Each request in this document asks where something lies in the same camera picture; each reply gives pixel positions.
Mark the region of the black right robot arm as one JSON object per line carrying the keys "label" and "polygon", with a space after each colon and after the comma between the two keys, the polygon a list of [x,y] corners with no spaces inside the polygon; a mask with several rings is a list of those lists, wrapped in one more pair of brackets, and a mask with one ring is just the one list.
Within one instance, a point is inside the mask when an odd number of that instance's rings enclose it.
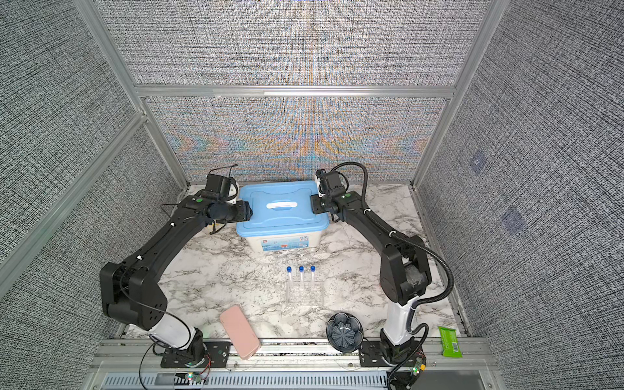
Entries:
{"label": "black right robot arm", "polygon": [[390,300],[385,324],[380,333],[381,354],[396,365],[417,348],[414,303],[427,292],[432,282],[427,254],[406,240],[405,234],[392,228],[356,192],[336,198],[310,197],[314,214],[329,213],[355,228],[380,255],[379,283]]}

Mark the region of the blue plastic box lid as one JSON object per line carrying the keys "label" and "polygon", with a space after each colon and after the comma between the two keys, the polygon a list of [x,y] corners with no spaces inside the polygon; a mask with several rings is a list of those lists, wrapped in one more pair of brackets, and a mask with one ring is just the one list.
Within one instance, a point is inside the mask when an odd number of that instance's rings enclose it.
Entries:
{"label": "blue plastic box lid", "polygon": [[250,238],[321,232],[329,217],[313,212],[311,197],[317,193],[313,180],[246,185],[240,199],[249,203],[253,215],[237,224],[237,233]]}

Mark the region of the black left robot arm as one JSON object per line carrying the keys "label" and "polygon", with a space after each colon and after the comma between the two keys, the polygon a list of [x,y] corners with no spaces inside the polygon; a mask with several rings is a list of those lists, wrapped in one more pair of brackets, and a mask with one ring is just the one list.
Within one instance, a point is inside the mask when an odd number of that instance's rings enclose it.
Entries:
{"label": "black left robot arm", "polygon": [[203,335],[170,312],[159,281],[185,245],[212,224],[251,219],[250,203],[227,198],[190,195],[177,205],[169,221],[139,250],[121,263],[107,263],[100,271],[102,311],[120,323],[148,332],[167,353],[188,367],[203,364]]}

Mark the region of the white plastic storage box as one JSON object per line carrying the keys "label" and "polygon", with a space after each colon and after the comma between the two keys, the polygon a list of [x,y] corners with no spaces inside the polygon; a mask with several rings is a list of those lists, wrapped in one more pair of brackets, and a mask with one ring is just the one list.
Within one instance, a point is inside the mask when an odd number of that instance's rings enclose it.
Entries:
{"label": "white plastic storage box", "polygon": [[323,231],[281,234],[264,237],[247,237],[248,244],[255,252],[273,252],[314,248],[320,244]]}

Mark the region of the clear plastic test tube rack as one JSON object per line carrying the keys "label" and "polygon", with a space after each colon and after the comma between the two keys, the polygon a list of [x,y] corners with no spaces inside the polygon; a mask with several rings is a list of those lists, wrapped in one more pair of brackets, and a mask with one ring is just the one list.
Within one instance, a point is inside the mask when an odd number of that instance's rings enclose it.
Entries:
{"label": "clear plastic test tube rack", "polygon": [[316,284],[316,293],[314,296],[310,294],[310,280],[305,281],[305,294],[299,296],[297,294],[297,285],[300,280],[296,280],[293,282],[291,297],[288,300],[286,298],[285,291],[285,302],[288,306],[293,307],[322,307],[324,305],[324,287],[320,281],[315,281]]}

